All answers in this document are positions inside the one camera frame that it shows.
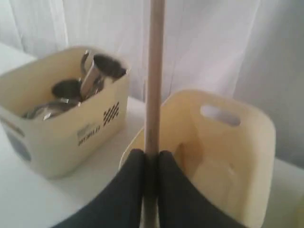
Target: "white backdrop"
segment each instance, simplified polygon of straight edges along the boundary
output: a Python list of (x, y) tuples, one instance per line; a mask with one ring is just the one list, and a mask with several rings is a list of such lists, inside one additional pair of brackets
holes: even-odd
[[(183, 88), (262, 108), (277, 127), (277, 155), (304, 167), (304, 1), (167, 0), (162, 98)], [(148, 0), (2, 0), (0, 42), (43, 57), (92, 45), (132, 65), (144, 99)]]

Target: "white table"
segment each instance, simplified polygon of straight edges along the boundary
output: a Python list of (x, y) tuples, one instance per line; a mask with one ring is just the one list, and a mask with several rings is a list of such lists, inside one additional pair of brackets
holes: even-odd
[[(0, 43), (0, 72), (35, 58)], [(0, 128), (0, 227), (48, 228), (87, 204), (116, 174), (120, 157), (143, 126), (144, 104), (128, 99), (126, 126), (68, 177), (46, 180), (14, 154)], [(295, 228), (304, 170), (275, 160), (264, 228)]]

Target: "wooden stick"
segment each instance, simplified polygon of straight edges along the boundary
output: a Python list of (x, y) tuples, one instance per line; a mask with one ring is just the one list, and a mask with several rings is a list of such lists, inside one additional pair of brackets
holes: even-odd
[(156, 165), (159, 153), (165, 0), (151, 0), (149, 74), (146, 89), (144, 227), (156, 227)]

